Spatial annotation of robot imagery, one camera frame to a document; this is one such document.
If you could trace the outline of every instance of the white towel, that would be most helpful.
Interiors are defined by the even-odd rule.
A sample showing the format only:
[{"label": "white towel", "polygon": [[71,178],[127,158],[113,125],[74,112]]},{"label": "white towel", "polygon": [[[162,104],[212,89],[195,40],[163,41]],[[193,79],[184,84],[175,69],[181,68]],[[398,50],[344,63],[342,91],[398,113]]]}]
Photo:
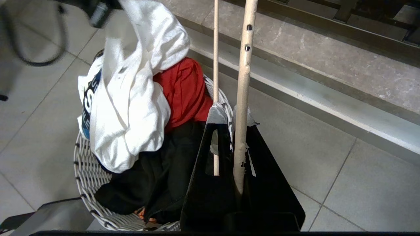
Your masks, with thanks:
[{"label": "white towel", "polygon": [[102,79],[92,101],[91,148],[110,171],[131,168],[139,152],[157,151],[171,110],[153,75],[182,60],[189,49],[185,29],[162,3],[120,0],[138,42],[126,59],[125,27],[108,23]]}]

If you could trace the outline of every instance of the black cable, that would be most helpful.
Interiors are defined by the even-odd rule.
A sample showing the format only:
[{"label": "black cable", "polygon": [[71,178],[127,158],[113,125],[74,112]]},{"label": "black cable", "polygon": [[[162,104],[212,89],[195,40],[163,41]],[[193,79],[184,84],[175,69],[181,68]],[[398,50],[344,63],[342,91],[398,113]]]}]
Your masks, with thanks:
[{"label": "black cable", "polygon": [[22,53],[21,49],[18,46],[17,43],[17,36],[16,36],[16,32],[15,29],[13,27],[13,23],[10,17],[10,14],[5,6],[5,4],[3,4],[2,7],[0,7],[0,16],[3,18],[3,22],[4,22],[4,28],[6,29],[6,34],[7,37],[9,39],[9,43],[13,48],[14,53],[16,54],[16,56],[23,61],[24,63],[30,65],[30,66],[48,66],[51,65],[53,63],[55,63],[56,61],[58,61],[66,52],[66,48],[67,48],[67,31],[66,31],[66,26],[64,25],[64,18],[63,18],[63,14],[65,13],[64,8],[61,4],[57,4],[57,22],[60,28],[60,36],[61,36],[61,42],[62,45],[60,47],[60,50],[58,51],[58,53],[52,57],[49,60],[43,61],[43,62],[33,62],[28,60],[24,54]]}]

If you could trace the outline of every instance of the wooden pole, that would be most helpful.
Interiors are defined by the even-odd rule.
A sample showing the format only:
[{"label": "wooden pole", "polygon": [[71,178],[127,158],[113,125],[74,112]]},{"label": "wooden pole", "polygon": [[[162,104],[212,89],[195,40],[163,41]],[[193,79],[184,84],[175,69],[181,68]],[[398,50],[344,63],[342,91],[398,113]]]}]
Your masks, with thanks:
[{"label": "wooden pole", "polygon": [[239,56],[238,95],[236,102],[236,127],[234,150],[234,180],[238,204],[244,192],[245,151],[247,150],[248,87],[251,74],[252,40],[254,37],[255,14],[258,0],[247,0]]},{"label": "wooden pole", "polygon": [[[214,0],[214,30],[213,30],[213,101],[219,101],[219,0]],[[219,156],[213,155],[213,173],[219,172]]]}]

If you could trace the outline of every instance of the gray floor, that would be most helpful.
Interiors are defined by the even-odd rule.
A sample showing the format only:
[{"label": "gray floor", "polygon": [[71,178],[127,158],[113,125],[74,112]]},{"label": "gray floor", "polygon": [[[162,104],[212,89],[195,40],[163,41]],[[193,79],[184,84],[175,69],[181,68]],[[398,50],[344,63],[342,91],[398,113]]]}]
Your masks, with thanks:
[{"label": "gray floor", "polygon": [[[50,57],[59,42],[52,4],[11,2],[28,55]],[[33,68],[8,48],[0,51],[0,93],[9,95],[0,102],[0,221],[79,195],[73,170],[81,113],[77,76],[87,73],[104,34],[80,10],[68,10],[70,45],[57,64]],[[220,78],[235,104],[236,80]],[[305,209],[304,231],[420,231],[418,167],[255,89],[249,106]]]}]

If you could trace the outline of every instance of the wicker weave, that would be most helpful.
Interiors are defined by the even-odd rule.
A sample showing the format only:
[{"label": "wicker weave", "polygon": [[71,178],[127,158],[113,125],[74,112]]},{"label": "wicker weave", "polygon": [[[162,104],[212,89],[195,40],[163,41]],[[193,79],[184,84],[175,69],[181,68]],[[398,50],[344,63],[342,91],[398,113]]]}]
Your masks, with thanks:
[{"label": "wicker weave", "polygon": [[[204,75],[206,88],[210,96],[213,96],[213,81]],[[232,108],[226,95],[219,89],[219,101],[225,104],[225,111],[229,120],[229,131],[231,132]],[[96,157],[90,149],[90,142],[79,132],[74,148],[74,174],[76,176],[77,188],[81,198],[90,213],[99,223],[108,230],[113,231],[142,231],[145,227],[158,227],[159,225],[148,223],[136,214],[120,215],[111,212],[99,204],[94,194],[95,192],[111,180],[111,175],[106,173],[99,165]]]}]

